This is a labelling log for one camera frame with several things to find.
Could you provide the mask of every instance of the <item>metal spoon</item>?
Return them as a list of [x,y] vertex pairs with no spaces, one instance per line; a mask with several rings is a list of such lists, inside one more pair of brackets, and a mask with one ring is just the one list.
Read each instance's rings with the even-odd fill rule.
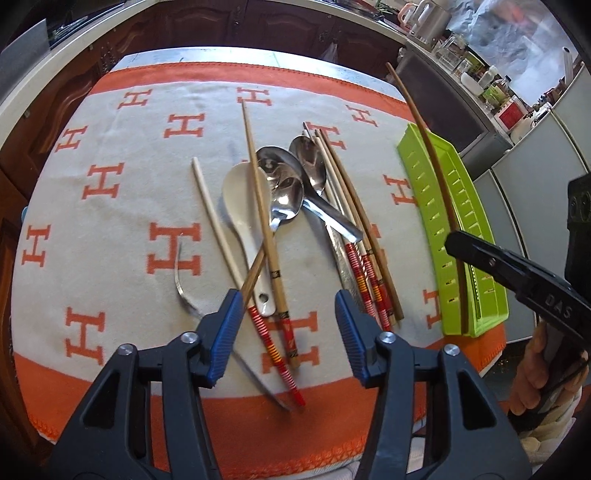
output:
[[304,187],[297,173],[286,163],[260,162],[271,189],[271,230],[276,232],[280,223],[292,220],[304,202]]
[[304,167],[301,166],[298,159],[291,153],[280,147],[263,147],[256,152],[256,156],[259,166],[263,169],[275,168],[274,166],[280,163],[286,163],[293,168],[304,186],[303,206],[350,242],[357,243],[361,241],[363,233],[347,217],[338,212],[330,203],[316,193]]
[[322,195],[326,185],[326,165],[324,165],[324,158],[316,144],[310,138],[301,135],[292,140],[290,152],[304,167],[316,193]]
[[[302,135],[293,139],[290,145],[290,152],[292,152],[297,157],[301,165],[304,167],[304,170],[308,174],[310,183],[316,190],[316,193],[318,193],[318,195],[322,195],[327,182],[327,173],[326,165],[324,165],[324,157],[322,156],[318,146],[312,141],[310,137],[305,137]],[[341,205],[338,197],[335,197],[334,200],[335,206],[339,211],[343,212],[343,206]],[[347,253],[345,252],[343,239],[329,225],[326,225],[326,232],[332,246],[341,285],[346,290],[349,290],[353,296],[354,301],[360,306],[360,308],[363,308],[363,299],[361,298],[361,293],[359,292],[355,275],[353,274],[353,270],[349,264],[349,260],[347,259]]]

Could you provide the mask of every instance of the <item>long wooden chopstick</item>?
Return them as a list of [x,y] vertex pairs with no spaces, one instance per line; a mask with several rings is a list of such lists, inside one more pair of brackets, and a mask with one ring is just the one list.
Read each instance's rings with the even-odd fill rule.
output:
[[372,228],[371,223],[369,222],[368,216],[365,213],[365,209],[361,204],[361,200],[359,200],[359,196],[357,195],[355,187],[353,186],[353,183],[351,182],[349,175],[347,174],[343,164],[341,163],[339,156],[336,154],[335,149],[331,145],[328,136],[323,130],[320,131],[320,135],[322,136],[322,140],[324,140],[324,144],[328,148],[330,156],[334,160],[336,167],[335,170],[340,172],[340,175],[343,177],[343,182],[346,187],[345,190],[348,190],[351,196],[351,201],[354,207],[353,210],[356,210],[359,214],[361,225],[363,226],[363,230],[365,230],[365,233],[369,239],[369,245],[371,247],[371,251],[368,251],[368,254],[373,254],[375,256],[376,266],[378,267],[379,272],[382,274],[386,286],[386,292],[388,293],[390,301],[392,302],[392,308],[394,309],[394,318],[396,318],[397,321],[400,321],[404,318],[404,313],[402,312],[402,305],[400,305],[398,293],[396,292],[394,282],[390,275],[390,271],[388,270],[388,265],[386,262],[386,258],[384,257],[384,253],[382,252],[382,249],[379,246],[378,239],[375,237],[374,229]]
[[[325,145],[324,139],[320,136],[320,134],[318,133],[318,130],[316,130],[314,133],[315,133],[315,137],[317,140],[317,146],[324,158],[324,163],[326,165],[326,170],[327,170],[328,176],[329,176],[329,178],[333,178],[335,180],[334,181],[335,190],[337,191],[337,195],[341,198],[341,203],[343,205],[343,209],[345,210],[345,212],[343,212],[343,214],[346,215],[347,218],[349,218],[349,220],[351,220],[356,226],[360,226],[361,220],[359,219],[359,215],[355,211],[355,207],[353,205],[351,195],[349,194],[349,191],[347,190],[347,188],[345,186],[345,183],[343,181],[343,177],[340,175],[340,173],[336,169],[336,166],[334,165],[335,162],[328,153],[328,147],[327,147],[327,145]],[[359,248],[359,252],[355,249],[354,245],[352,245],[352,244],[346,245],[346,248],[348,248],[347,256],[349,257],[349,262],[351,264],[353,262],[358,263],[359,264],[358,270],[361,270],[361,278],[357,278],[357,273],[355,275],[356,275],[356,279],[358,281],[359,290],[361,292],[361,297],[363,299],[363,303],[366,305],[365,311],[366,311],[366,313],[369,313],[370,315],[375,316],[375,311],[373,309],[371,294],[370,294],[370,291],[368,288],[367,279],[365,278],[365,274],[363,274],[363,270],[365,270],[365,273],[367,274],[367,276],[369,278],[369,283],[372,287],[372,291],[374,292],[374,299],[375,299],[375,303],[378,307],[378,319],[379,319],[380,325],[382,326],[383,330],[390,330],[392,328],[392,326],[390,323],[389,314],[387,312],[386,304],[384,302],[384,299],[382,298],[382,291],[380,290],[380,286],[383,284],[382,276],[379,275],[379,277],[378,277],[376,275],[375,272],[377,270],[377,266],[374,267],[374,263],[371,260],[371,258],[373,258],[373,255],[370,257],[367,253],[366,249],[369,249],[371,251],[371,246],[369,245],[368,236],[365,232],[363,233],[363,241],[361,243],[357,244],[357,247]],[[367,302],[369,302],[369,304],[371,305],[371,309],[369,309],[369,311],[368,311]]]
[[[193,158],[193,173],[195,174],[197,185],[199,187],[199,192],[201,194],[201,198],[203,199],[203,203],[205,204],[205,209],[207,211],[207,216],[209,217],[209,221],[212,224],[213,233],[216,235],[216,239],[220,246],[220,249],[222,250],[222,254],[224,260],[226,261],[226,265],[230,270],[230,274],[232,275],[234,283],[236,284],[236,288],[240,288],[240,286],[242,285],[240,271],[238,270],[238,265],[234,260],[232,251],[230,250],[230,245],[228,244],[226,234],[222,229],[222,224],[217,215],[217,211],[213,206],[212,198],[209,194],[209,189],[207,188],[207,184],[205,183],[205,178],[203,177],[201,165],[199,164],[199,160],[197,159],[197,157]],[[265,345],[265,349],[267,350],[267,353],[271,358],[271,362],[275,367],[277,367],[277,370],[281,375],[282,380],[284,381],[287,388],[290,390],[295,402],[300,406],[304,406],[306,404],[306,402],[304,401],[304,397],[302,397],[300,391],[296,386],[296,382],[291,376],[291,373],[285,365],[285,362],[281,358],[281,355],[277,351],[277,348],[275,347],[275,344],[271,339],[271,335],[269,334],[269,329],[267,328],[265,320],[263,320],[261,314],[256,309],[255,303],[252,300],[252,289],[250,295],[248,297],[243,297],[242,300],[244,302],[245,308],[248,310],[248,313],[252,318],[252,322],[255,325],[256,331],[261,337],[263,345]]]
[[[425,143],[425,147],[427,149],[427,153],[429,154],[429,159],[431,160],[431,165],[433,166],[433,170],[435,171],[435,176],[437,177],[437,183],[439,184],[439,189],[441,190],[441,196],[443,197],[443,204],[445,205],[445,211],[447,215],[447,220],[449,221],[449,226],[452,232],[456,232],[460,229],[460,223],[456,216],[456,211],[453,207],[452,196],[449,193],[449,188],[447,187],[447,183],[445,181],[445,175],[443,174],[443,170],[441,169],[441,164],[439,163],[439,158],[437,157],[437,153],[435,152],[435,148],[433,147],[433,143],[431,143],[431,139],[429,138],[427,124],[423,117],[418,112],[417,105],[414,103],[413,98],[408,93],[407,88],[404,86],[402,80],[396,73],[396,70],[390,65],[389,63],[386,64],[386,68],[388,69],[390,75],[394,78],[396,82],[396,87],[402,93],[402,96],[406,100],[408,108],[413,115],[414,121],[417,124],[418,131],[421,133],[421,137],[423,138],[423,143]],[[457,268],[457,284],[460,290],[460,323],[462,325],[462,332],[468,332],[468,322],[469,322],[469,313],[468,313],[468,283],[466,279],[466,269],[464,266],[464,262],[456,259],[456,268]]]
[[256,205],[258,207],[259,218],[261,221],[261,229],[263,233],[263,246],[267,254],[267,261],[269,263],[269,272],[271,274],[271,285],[273,287],[273,295],[277,304],[277,316],[281,322],[283,335],[287,344],[286,353],[290,361],[290,365],[294,368],[300,366],[300,358],[297,352],[296,337],[294,336],[293,328],[291,327],[291,319],[289,308],[287,307],[287,299],[285,297],[285,290],[283,287],[283,279],[281,278],[281,269],[279,265],[279,253],[277,252],[277,245],[273,238],[273,232],[269,225],[269,210],[265,208],[262,198],[262,184],[258,177],[258,160],[256,159],[256,149],[254,140],[252,138],[251,122],[248,118],[248,111],[246,110],[246,102],[242,102],[242,116],[244,117],[244,128],[246,131],[246,143],[248,145],[248,156],[250,158],[252,178],[255,186]]

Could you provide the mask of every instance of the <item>sleeve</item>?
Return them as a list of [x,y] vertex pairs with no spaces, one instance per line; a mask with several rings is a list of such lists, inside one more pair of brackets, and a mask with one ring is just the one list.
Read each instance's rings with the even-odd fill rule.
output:
[[579,389],[570,403],[551,410],[542,424],[528,437],[521,439],[521,444],[532,465],[541,465],[554,453],[558,445],[574,424],[574,410],[581,400]]

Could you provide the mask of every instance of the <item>table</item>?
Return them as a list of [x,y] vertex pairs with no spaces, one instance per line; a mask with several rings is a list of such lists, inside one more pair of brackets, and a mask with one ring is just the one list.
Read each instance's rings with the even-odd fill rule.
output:
[[[457,343],[480,371],[501,353],[502,327],[476,340],[441,334],[427,239],[396,151],[410,114],[391,85],[265,51],[146,52],[124,58],[72,116],[21,232],[14,358],[30,419],[49,439],[59,437],[118,345],[149,348],[194,328],[173,280],[181,234],[183,286],[200,308],[217,310],[233,286],[190,161],[199,156],[231,247],[242,258],[220,193],[225,174],[248,157],[244,101],[257,148],[287,147],[303,121],[329,134],[388,258],[406,315],[397,333],[417,346]],[[372,415],[375,392],[352,378],[336,326],[340,283],[325,230],[303,212],[281,227],[277,241],[303,361],[294,377],[307,407],[279,410],[230,359],[216,388],[202,392],[224,478],[309,476],[343,465],[361,454]],[[278,332],[273,335],[281,345]],[[285,390],[248,317],[235,348],[269,389]],[[417,420],[424,416],[423,394],[418,388]],[[155,462],[165,468],[157,386],[152,405]]]

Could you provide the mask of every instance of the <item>plastic bag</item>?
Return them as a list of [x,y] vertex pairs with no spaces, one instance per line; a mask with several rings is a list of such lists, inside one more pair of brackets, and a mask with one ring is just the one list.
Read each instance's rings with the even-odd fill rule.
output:
[[321,60],[329,61],[331,63],[338,63],[339,58],[337,55],[337,44],[336,42],[332,42],[326,51],[320,56]]

